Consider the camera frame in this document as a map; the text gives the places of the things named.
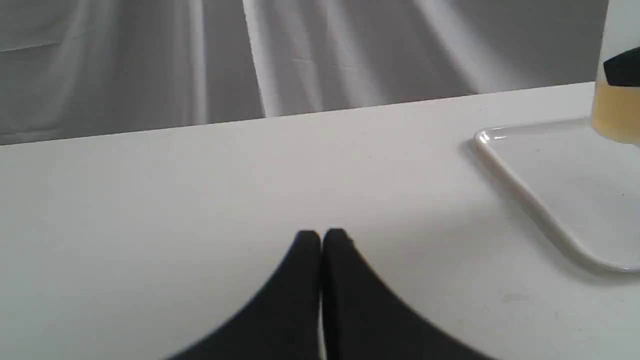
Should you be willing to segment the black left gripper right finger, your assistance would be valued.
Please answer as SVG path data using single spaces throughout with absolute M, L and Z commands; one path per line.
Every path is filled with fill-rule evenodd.
M 322 326 L 329 360 L 484 360 L 402 301 L 342 228 L 322 244 Z

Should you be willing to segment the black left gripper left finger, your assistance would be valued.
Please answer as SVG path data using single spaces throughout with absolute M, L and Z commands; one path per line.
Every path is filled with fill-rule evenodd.
M 318 360 L 321 262 L 318 233 L 299 231 L 249 303 L 174 360 Z

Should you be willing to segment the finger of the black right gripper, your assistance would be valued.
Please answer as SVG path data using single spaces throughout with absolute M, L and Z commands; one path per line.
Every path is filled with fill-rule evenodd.
M 606 82 L 613 87 L 640 87 L 640 48 L 631 48 L 603 62 Z

